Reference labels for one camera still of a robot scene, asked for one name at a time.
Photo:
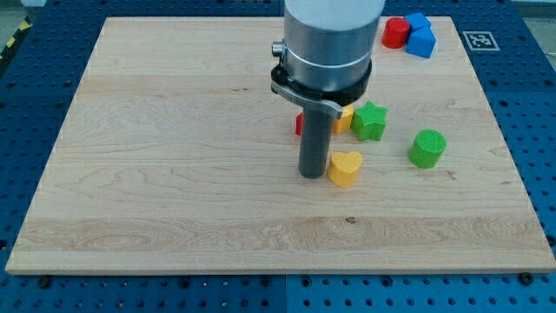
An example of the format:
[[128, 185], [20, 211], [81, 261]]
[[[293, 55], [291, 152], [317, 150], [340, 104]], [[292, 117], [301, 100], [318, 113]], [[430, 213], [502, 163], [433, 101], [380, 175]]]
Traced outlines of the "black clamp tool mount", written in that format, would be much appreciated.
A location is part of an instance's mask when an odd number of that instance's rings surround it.
[[353, 85], [343, 90], [322, 91], [313, 90], [294, 81], [281, 65], [276, 65], [270, 73], [271, 90], [296, 104], [303, 109], [317, 110], [339, 119], [343, 107], [354, 103], [361, 98], [367, 89], [368, 80], [372, 72], [372, 63], [369, 63], [363, 77]]

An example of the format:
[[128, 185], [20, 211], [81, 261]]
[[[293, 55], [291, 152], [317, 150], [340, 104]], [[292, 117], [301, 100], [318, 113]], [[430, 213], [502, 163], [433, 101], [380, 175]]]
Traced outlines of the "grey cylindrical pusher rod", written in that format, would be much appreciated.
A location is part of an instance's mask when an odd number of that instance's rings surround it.
[[302, 176], [316, 179], [324, 174], [335, 118], [335, 111], [326, 106], [303, 109], [298, 166]]

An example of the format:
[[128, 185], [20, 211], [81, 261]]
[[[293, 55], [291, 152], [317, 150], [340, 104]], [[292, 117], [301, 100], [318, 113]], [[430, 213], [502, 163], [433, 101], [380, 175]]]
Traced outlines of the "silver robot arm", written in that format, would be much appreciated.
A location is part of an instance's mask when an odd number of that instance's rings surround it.
[[384, 0], [286, 0], [271, 90], [302, 109], [298, 170], [326, 170], [334, 121], [366, 91]]

